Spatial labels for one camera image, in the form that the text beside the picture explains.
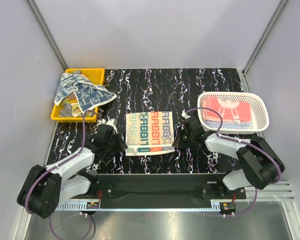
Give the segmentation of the colourful rabbit text towel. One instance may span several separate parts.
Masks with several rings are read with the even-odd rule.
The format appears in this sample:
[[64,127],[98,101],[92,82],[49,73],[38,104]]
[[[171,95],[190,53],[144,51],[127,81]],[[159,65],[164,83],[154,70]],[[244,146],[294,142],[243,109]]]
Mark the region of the colourful rabbit text towel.
[[171,111],[128,113],[125,121],[126,156],[153,156],[175,151]]

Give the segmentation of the pink rabbit towel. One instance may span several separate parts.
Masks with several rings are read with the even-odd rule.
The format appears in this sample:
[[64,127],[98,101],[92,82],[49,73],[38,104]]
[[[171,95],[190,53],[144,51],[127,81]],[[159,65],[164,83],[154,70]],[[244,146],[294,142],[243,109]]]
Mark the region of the pink rabbit towel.
[[252,120],[251,105],[248,102],[208,96],[201,102],[201,107],[218,112],[226,123],[239,125]]

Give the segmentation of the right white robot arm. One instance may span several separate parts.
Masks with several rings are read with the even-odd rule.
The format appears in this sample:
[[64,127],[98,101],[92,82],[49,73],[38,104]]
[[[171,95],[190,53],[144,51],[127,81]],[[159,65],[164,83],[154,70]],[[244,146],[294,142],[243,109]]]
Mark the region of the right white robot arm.
[[193,116],[183,121],[172,146],[206,149],[238,160],[241,169],[227,173],[217,185],[218,195],[225,199],[239,188],[252,186],[263,190],[269,184],[279,182],[285,171],[285,165],[264,138],[239,139],[205,131]]

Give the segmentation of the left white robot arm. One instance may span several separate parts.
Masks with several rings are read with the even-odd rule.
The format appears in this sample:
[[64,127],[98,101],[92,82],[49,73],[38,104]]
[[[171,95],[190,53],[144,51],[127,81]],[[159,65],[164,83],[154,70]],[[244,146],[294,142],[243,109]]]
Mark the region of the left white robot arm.
[[82,141],[82,145],[71,155],[56,163],[33,166],[17,196],[16,202],[28,214],[46,219],[59,204],[78,196],[93,198],[98,186],[90,177],[79,175],[79,171],[96,163],[106,153],[117,153],[127,149],[116,127],[110,119],[98,126],[93,141]]

